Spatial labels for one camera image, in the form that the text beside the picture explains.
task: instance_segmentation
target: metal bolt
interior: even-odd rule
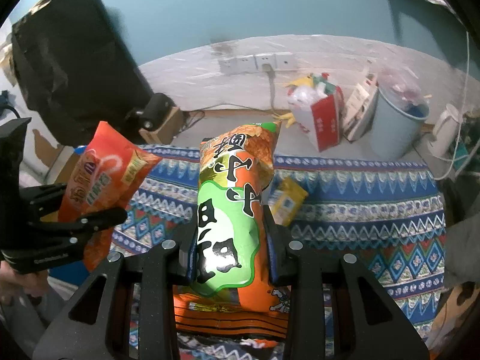
[[[172,239],[166,239],[162,242],[163,249],[172,249],[175,247],[175,245],[177,245],[177,243]]]
[[[343,256],[343,259],[345,260],[346,263],[349,264],[354,264],[357,262],[357,257],[355,257],[354,254],[347,253]]]
[[[303,248],[303,244],[300,241],[290,241],[289,247],[294,251],[299,251],[301,248]]]
[[[120,254],[119,251],[113,251],[109,253],[109,255],[106,257],[109,262],[113,263],[114,261],[117,261],[122,255]]]

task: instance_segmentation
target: teal wall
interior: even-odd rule
[[[15,22],[38,0],[21,0]],[[345,35],[398,44],[464,69],[463,26],[420,0],[102,0],[140,65],[213,42],[267,35]],[[480,54],[472,44],[472,57]],[[480,79],[473,62],[471,75]]]

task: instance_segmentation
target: electric kettle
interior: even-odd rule
[[[461,122],[462,117],[458,109],[452,104],[447,104],[445,111],[442,112],[433,128],[433,139],[427,145],[434,156],[441,157],[447,152],[458,133]]]

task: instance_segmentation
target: floor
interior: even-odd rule
[[[259,123],[272,121],[269,114],[260,114],[250,111],[215,111],[209,112],[190,129],[174,138],[172,145],[181,147],[198,147],[203,138],[215,137],[246,123]],[[298,125],[290,128],[282,126],[278,139],[277,154],[299,156],[321,156],[325,158],[378,160],[380,159],[370,147],[370,133],[368,132],[360,140],[350,143],[342,138],[339,145],[331,147],[321,153],[308,140]],[[401,160],[421,161],[419,154],[413,149],[409,150]]]

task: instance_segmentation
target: blue patterned fabric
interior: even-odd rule
[[[190,220],[197,201],[197,149],[143,148],[163,160],[130,201],[127,221],[114,231],[112,249],[127,255],[168,239],[177,224]],[[290,225],[294,239],[329,254],[356,254],[426,339],[445,265],[443,207],[426,164],[276,155],[274,167],[272,191],[289,176],[309,192]],[[325,316],[328,332],[329,307]],[[134,322],[131,344],[137,340]],[[182,333],[179,343],[188,360],[219,359],[223,352],[235,359],[281,359],[282,344],[259,357],[252,342],[218,339],[204,345]]]

